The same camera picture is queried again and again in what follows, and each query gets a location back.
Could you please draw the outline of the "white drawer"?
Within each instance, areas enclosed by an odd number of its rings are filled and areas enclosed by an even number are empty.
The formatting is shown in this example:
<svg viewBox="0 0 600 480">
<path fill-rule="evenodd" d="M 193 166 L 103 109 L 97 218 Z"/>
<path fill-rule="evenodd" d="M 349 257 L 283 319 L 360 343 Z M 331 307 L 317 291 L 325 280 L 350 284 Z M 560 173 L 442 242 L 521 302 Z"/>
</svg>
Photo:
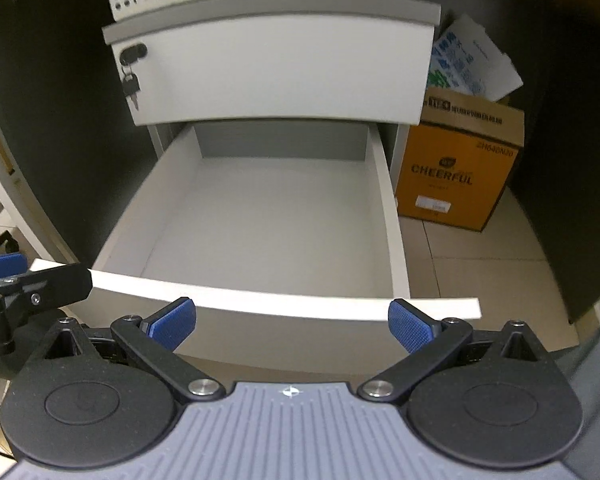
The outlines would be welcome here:
<svg viewBox="0 0 600 480">
<path fill-rule="evenodd" d="M 137 190 L 72 307 L 89 326 L 180 297 L 191 358 L 363 375 L 400 360 L 391 300 L 411 295 L 384 150 L 372 125 L 203 122 Z"/>
</svg>

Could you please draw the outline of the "white drawer cabinet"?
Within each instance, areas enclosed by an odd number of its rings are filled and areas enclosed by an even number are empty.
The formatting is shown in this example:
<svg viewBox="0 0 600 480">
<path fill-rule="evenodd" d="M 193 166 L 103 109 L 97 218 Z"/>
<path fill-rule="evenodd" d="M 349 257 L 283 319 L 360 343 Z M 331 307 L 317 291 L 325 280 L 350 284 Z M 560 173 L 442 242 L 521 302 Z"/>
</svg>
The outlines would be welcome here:
<svg viewBox="0 0 600 480">
<path fill-rule="evenodd" d="M 104 28 L 140 126 L 309 118 L 415 125 L 441 9 L 422 0 L 199 0 Z"/>
</svg>

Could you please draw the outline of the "orange cardboard box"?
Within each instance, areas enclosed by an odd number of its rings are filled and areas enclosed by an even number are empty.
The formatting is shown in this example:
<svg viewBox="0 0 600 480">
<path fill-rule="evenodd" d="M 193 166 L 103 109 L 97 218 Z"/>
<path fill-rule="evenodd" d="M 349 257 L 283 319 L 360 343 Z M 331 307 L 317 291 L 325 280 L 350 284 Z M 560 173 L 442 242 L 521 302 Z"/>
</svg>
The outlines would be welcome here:
<svg viewBox="0 0 600 480">
<path fill-rule="evenodd" d="M 420 123 L 408 130 L 398 214 L 482 231 L 523 147 L 521 110 L 429 88 Z"/>
</svg>

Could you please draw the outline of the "black keys in lock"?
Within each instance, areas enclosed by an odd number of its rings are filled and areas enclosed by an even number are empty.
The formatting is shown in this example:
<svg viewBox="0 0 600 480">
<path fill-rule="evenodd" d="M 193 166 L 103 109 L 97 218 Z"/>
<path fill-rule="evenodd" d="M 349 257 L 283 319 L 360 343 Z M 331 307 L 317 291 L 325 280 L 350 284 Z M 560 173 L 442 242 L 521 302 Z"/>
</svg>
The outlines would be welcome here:
<svg viewBox="0 0 600 480">
<path fill-rule="evenodd" d="M 124 95 L 131 100 L 136 110 L 140 109 L 137 93 L 140 92 L 140 81 L 133 72 L 133 65 L 144 58 L 148 53 L 146 44 L 139 42 L 124 48 L 119 55 L 122 69 L 122 90 Z"/>
</svg>

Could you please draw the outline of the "white printed paper bag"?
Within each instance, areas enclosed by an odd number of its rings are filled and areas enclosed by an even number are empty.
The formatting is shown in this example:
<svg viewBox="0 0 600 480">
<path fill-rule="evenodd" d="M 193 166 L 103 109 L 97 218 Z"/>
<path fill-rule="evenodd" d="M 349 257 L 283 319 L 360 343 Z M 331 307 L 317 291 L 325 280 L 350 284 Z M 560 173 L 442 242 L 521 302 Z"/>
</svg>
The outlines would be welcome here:
<svg viewBox="0 0 600 480">
<path fill-rule="evenodd" d="M 498 102 L 523 84 L 508 55 L 466 14 L 445 29 L 432 46 L 428 88 Z"/>
</svg>

